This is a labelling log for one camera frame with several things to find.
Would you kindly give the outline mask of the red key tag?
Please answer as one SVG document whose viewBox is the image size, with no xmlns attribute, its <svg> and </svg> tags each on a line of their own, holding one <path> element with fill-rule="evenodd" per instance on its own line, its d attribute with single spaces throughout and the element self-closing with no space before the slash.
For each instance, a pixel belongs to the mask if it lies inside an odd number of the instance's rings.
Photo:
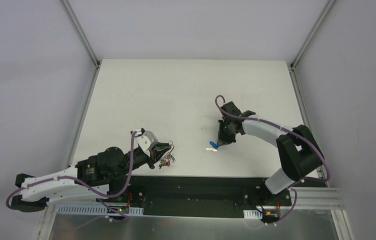
<svg viewBox="0 0 376 240">
<path fill-rule="evenodd" d="M 159 161 L 159 169 L 162 167 L 169 167 L 171 164 L 175 162 L 174 156 L 169 153 L 166 156 L 164 156 L 162 159 Z"/>
</svg>

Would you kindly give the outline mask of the blue tag key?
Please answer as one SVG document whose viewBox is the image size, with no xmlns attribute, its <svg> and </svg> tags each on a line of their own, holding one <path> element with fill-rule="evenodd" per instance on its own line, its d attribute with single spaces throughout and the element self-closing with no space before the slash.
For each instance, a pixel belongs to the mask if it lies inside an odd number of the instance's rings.
<svg viewBox="0 0 376 240">
<path fill-rule="evenodd" d="M 210 144 L 210 147 L 206 148 L 207 151 L 213 151 L 213 152 L 218 151 L 218 148 L 219 148 L 218 144 L 216 144 L 213 141 L 210 141 L 209 144 Z"/>
</svg>

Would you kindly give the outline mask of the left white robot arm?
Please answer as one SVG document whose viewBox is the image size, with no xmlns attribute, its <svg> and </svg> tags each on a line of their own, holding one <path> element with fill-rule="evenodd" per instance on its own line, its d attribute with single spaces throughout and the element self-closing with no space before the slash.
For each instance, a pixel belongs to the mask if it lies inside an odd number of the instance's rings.
<svg viewBox="0 0 376 240">
<path fill-rule="evenodd" d="M 6 206 L 23 213 L 43 211 L 57 202 L 71 200 L 113 199 L 123 202 L 133 171 L 143 165 L 154 169 L 171 157 L 171 142 L 159 142 L 147 153 L 131 148 L 127 153 L 118 147 L 88 157 L 59 172 L 35 177 L 25 173 L 16 176 L 17 190 L 6 199 Z"/>
</svg>

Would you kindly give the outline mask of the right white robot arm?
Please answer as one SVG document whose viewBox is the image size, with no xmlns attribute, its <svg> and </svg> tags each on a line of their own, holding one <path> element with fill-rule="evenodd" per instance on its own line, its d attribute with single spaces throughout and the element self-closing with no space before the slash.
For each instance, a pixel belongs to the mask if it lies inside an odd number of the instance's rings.
<svg viewBox="0 0 376 240">
<path fill-rule="evenodd" d="M 311 131 L 304 125 L 287 128 L 260 118 L 255 112 L 241 112 L 234 102 L 218 106 L 222 113 L 215 149 L 236 142 L 236 135 L 257 137 L 277 148 L 281 167 L 269 177 L 260 190 L 266 205 L 278 201 L 283 190 L 305 179 L 324 164 L 324 157 Z"/>
</svg>

